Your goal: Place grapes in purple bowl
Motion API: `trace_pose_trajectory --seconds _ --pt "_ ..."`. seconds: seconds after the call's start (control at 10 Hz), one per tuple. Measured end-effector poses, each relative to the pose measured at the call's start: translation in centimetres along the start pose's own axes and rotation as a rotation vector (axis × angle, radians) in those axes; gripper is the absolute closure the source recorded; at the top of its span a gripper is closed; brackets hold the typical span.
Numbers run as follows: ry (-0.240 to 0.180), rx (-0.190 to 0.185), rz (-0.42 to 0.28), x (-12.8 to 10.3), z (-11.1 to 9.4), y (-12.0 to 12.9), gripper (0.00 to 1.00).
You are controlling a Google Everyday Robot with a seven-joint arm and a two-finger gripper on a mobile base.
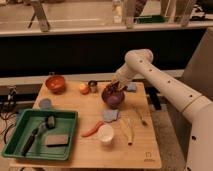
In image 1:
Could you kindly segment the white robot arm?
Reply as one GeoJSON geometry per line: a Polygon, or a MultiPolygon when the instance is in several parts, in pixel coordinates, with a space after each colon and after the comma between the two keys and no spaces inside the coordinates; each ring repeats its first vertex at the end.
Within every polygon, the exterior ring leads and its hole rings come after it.
{"type": "Polygon", "coordinates": [[[130,50],[112,84],[123,89],[136,74],[147,79],[192,124],[184,171],[213,171],[213,101],[162,72],[149,49],[130,50]]]}

